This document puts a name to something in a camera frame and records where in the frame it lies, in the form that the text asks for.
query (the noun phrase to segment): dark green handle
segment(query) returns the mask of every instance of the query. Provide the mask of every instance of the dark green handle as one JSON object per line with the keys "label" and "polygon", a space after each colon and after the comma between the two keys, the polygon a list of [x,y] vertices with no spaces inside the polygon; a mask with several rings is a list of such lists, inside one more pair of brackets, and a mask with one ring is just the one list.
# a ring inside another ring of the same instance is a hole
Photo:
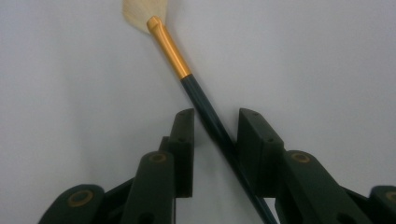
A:
{"label": "dark green handle", "polygon": [[265,200],[263,198],[257,197],[252,191],[248,180],[245,174],[242,172],[238,162],[235,145],[233,144],[230,135],[228,135],[225,131],[219,116],[216,114],[216,111],[213,109],[212,104],[210,104],[195,77],[191,74],[183,77],[180,81],[196,110],[198,111],[198,114],[200,115],[206,130],[219,145],[222,154],[226,158],[227,162],[231,165],[233,172],[239,180],[239,183],[242,185],[245,193],[253,203],[254,207],[259,213],[259,216],[262,218],[264,223],[276,224],[276,220]]}

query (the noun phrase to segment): gold ferrule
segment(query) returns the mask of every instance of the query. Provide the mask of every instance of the gold ferrule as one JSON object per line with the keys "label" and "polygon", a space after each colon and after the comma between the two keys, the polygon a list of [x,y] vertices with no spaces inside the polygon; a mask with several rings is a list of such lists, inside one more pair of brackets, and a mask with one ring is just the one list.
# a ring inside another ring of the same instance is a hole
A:
{"label": "gold ferrule", "polygon": [[180,52],[175,45],[172,37],[169,35],[165,25],[160,18],[154,16],[148,20],[147,23],[149,32],[155,37],[157,42],[160,44],[161,49],[165,53],[169,63],[175,69],[175,72],[179,79],[186,77],[191,74],[190,68],[184,61]]}

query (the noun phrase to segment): paintbrush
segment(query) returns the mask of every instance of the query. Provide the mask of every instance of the paintbrush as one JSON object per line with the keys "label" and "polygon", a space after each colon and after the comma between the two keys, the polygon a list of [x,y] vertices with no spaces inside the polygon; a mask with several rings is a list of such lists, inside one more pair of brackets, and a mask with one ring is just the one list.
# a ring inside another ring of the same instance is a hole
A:
{"label": "paintbrush", "polygon": [[218,143],[260,217],[264,223],[276,223],[264,199],[253,193],[241,170],[233,141],[168,33],[164,25],[166,8],[167,0],[123,0],[122,14],[133,27],[154,36],[197,109],[206,130]]}

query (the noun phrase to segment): brush handle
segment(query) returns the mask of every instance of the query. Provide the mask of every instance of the brush handle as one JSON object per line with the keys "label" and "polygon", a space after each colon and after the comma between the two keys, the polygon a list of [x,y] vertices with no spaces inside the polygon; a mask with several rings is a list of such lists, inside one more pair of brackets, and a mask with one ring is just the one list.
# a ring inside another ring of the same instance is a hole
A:
{"label": "brush handle", "polygon": [[264,221],[264,223],[276,224],[276,220],[274,219],[267,203],[263,198],[259,198],[254,194],[248,183],[247,177],[242,173],[233,141],[224,129],[216,111],[213,109],[213,106],[210,104],[193,74],[183,77],[180,82],[197,109],[206,130],[209,132],[209,135],[213,140],[219,145],[222,154],[233,169],[239,183],[250,201],[253,203],[256,211],[262,218],[262,221]]}
{"label": "brush handle", "polygon": [[219,145],[222,154],[233,169],[233,172],[238,178],[239,183],[242,185],[246,195],[253,203],[257,213],[262,218],[262,221],[268,224],[276,224],[276,220],[265,200],[263,198],[257,197],[251,189],[248,179],[242,172],[238,162],[235,145],[233,144],[230,135],[227,134],[219,119],[219,116],[213,109],[212,104],[210,104],[209,100],[205,96],[205,93],[195,80],[195,77],[178,51],[177,46],[168,33],[165,25],[163,25],[161,19],[158,17],[152,17],[149,19],[147,25],[148,30],[154,36],[169,63],[174,68],[181,81],[181,84],[197,109],[206,130]]}

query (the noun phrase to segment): metal screw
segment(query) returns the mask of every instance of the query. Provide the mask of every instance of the metal screw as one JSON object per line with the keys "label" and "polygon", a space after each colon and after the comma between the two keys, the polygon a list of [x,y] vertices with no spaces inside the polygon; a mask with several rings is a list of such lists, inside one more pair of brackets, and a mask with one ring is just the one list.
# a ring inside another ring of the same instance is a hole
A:
{"label": "metal screw", "polygon": [[307,163],[310,162],[311,159],[309,159],[309,157],[301,152],[295,152],[293,154],[291,154],[291,157],[297,161],[297,162],[301,162],[301,163]]}
{"label": "metal screw", "polygon": [[88,189],[83,189],[72,194],[67,199],[67,204],[70,207],[81,207],[82,205],[90,202],[93,198],[93,192]]}
{"label": "metal screw", "polygon": [[166,161],[166,156],[164,154],[157,153],[157,154],[151,155],[149,157],[149,160],[153,161],[153,162],[163,162],[163,161]]}
{"label": "metal screw", "polygon": [[393,203],[396,203],[396,191],[388,191],[386,194],[387,199]]}

